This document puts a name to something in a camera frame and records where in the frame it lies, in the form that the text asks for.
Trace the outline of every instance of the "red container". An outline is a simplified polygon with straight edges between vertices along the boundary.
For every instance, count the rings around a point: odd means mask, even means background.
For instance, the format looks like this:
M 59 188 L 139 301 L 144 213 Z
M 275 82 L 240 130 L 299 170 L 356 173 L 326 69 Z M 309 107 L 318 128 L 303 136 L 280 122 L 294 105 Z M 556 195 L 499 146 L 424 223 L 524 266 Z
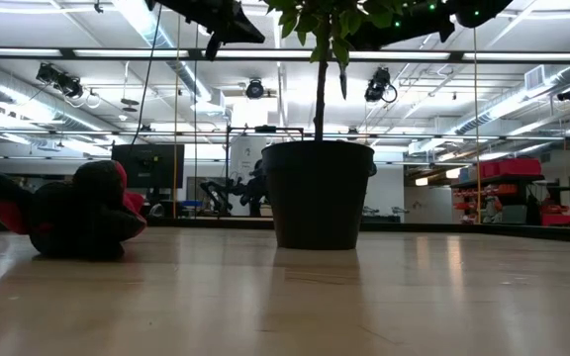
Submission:
M 498 162 L 499 175 L 540 175 L 540 161 L 532 158 L 511 158 Z
M 501 175 L 499 162 L 481 163 L 481 178 L 491 178 Z

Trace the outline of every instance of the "shelf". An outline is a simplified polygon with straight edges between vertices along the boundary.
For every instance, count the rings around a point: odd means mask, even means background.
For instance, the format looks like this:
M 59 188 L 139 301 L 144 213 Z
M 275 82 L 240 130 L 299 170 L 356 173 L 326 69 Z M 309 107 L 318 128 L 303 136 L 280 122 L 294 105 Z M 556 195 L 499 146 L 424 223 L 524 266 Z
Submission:
M 481 187 L 486 187 L 488 184 L 499 184 L 499 183 L 515 183 L 515 182 L 525 182 L 531 183 L 537 180 L 543 180 L 543 175 L 506 175 L 499 177 L 490 177 L 481 179 Z M 452 184 L 450 188 L 475 188 L 478 185 L 477 181 L 470 181 L 465 183 Z

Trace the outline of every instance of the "ceiling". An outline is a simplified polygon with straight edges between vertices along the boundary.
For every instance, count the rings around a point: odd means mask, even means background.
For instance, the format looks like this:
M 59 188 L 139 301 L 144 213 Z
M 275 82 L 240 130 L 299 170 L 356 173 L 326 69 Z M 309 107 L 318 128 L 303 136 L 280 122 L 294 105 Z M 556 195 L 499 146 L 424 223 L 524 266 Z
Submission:
M 91 10 L 94 3 L 94 0 L 0 0 L 0 46 L 146 47 L 146 42 L 111 2 L 101 2 L 105 10 L 102 14 Z M 262 2 L 247 0 L 242 3 L 248 18 L 265 35 L 266 41 L 264 44 L 230 44 L 226 48 L 301 47 L 295 37 L 276 40 L 280 36 L 274 26 L 273 14 L 264 14 L 265 6 Z M 514 18 L 527 6 L 533 6 L 533 11 L 512 25 Z M 14 13 L 20 10 L 57 9 L 82 9 L 85 12 L 41 15 Z M 198 31 L 195 24 L 185 23 L 181 16 L 171 11 L 162 12 L 161 26 L 184 48 L 204 48 L 209 40 L 208 36 Z M 508 31 L 488 46 L 504 29 Z M 476 38 L 479 50 L 570 51 L 570 0 L 515 0 L 502 16 L 478 28 Z M 388 48 L 472 50 L 473 40 L 472 30 L 457 25 L 456 32 L 444 44 L 439 41 L 438 35 L 434 35 L 392 44 Z M 309 39 L 306 47 L 313 46 L 314 39 Z M 121 99 L 123 96 L 137 101 L 142 99 L 146 62 L 129 63 L 126 89 L 123 85 L 124 62 L 55 60 L 52 63 L 57 68 L 80 77 L 86 88 L 93 89 L 102 98 L 97 108 L 90 108 L 82 101 L 74 101 L 74 105 L 83 104 L 80 110 L 112 127 L 130 131 L 136 129 L 139 113 L 127 114 L 126 120 L 119 118 L 119 115 L 124 114 L 122 108 L 125 107 Z M 41 89 L 43 85 L 35 79 L 39 65 L 37 60 L 0 59 L 1 71 Z M 248 79 L 260 78 L 273 94 L 273 98 L 261 99 L 269 112 L 268 123 L 281 125 L 276 98 L 282 96 L 286 105 L 287 125 L 313 131 L 318 70 L 316 64 L 280 63 L 283 72 L 282 92 L 278 90 L 279 69 L 276 62 L 199 61 L 188 62 L 187 65 L 197 73 L 200 81 L 223 91 L 229 109 L 233 109 L 235 103 L 246 101 L 242 95 L 242 86 L 247 84 Z M 394 77 L 401 74 L 396 81 L 398 101 L 387 106 L 366 103 L 363 97 L 368 80 L 380 65 L 388 67 Z M 338 68 L 331 64 L 326 90 L 326 132 L 345 133 L 348 127 L 357 127 L 361 133 L 444 133 L 447 128 L 442 120 L 455 123 L 464 115 L 474 112 L 473 65 L 410 64 L 402 71 L 404 67 L 403 63 L 352 63 L 347 68 L 348 96 L 344 100 L 339 90 Z M 480 65 L 476 76 L 479 106 L 522 84 L 524 74 L 534 67 L 536 65 Z M 439 87 L 448 76 L 450 78 L 447 83 Z M 225 128 L 226 118 L 223 115 L 196 115 L 190 108 L 193 104 L 190 96 L 176 97 L 175 84 L 174 73 L 164 62 L 152 64 L 149 90 L 146 91 L 142 111 L 143 123 L 153 123 L 153 127 L 160 131 L 171 130 L 170 123 L 175 120 L 177 98 L 178 120 L 182 123 L 182 128 L 192 130 L 195 123 L 200 131 L 222 131 Z M 46 88 L 46 91 L 58 96 L 51 88 Z M 570 103 L 557 103 L 554 110 L 566 110 L 569 106 Z M 537 121 L 548 113 L 548 100 L 544 98 L 502 117 L 499 122 L 517 122 L 518 126 L 522 126 Z M 510 127 L 496 123 L 489 130 L 490 134 L 506 134 Z M 411 139 L 383 139 L 376 143 L 408 145 L 411 142 Z

